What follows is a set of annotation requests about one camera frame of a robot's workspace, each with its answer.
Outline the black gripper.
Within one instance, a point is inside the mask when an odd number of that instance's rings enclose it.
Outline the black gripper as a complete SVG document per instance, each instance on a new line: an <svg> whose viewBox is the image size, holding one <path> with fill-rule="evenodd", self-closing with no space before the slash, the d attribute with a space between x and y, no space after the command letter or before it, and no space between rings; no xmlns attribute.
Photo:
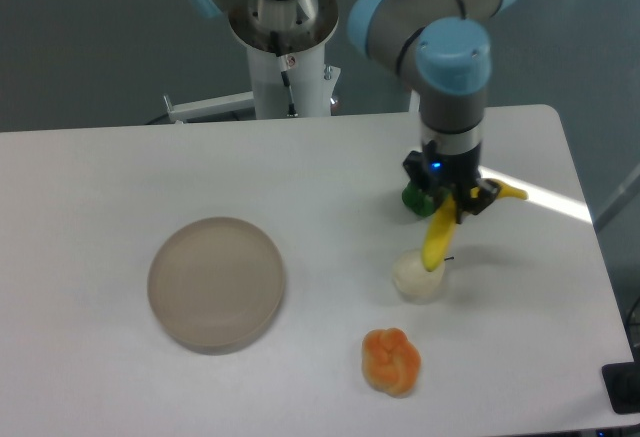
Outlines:
<svg viewBox="0 0 640 437"><path fill-rule="evenodd" d="M429 198L437 198L440 189L449 190L455 202L456 223L462 224L467 214L480 214L500 193L496 181L479 178L481 147L481 129L462 133L422 129L421 152L410 151L402 163L408 186Z"/></svg>

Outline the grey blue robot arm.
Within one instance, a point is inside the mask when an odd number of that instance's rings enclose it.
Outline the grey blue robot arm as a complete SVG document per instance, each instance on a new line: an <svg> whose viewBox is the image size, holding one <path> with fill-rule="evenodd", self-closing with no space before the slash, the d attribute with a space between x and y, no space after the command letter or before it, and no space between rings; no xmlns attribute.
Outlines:
<svg viewBox="0 0 640 437"><path fill-rule="evenodd" d="M421 149L404 163L413 185L456 222L499 195L479 172L492 65L482 21L515 0L357 0L352 45L420 99ZM250 57L255 114L262 119L330 111L324 48L339 20L336 0L191 0L225 16Z"/></svg>

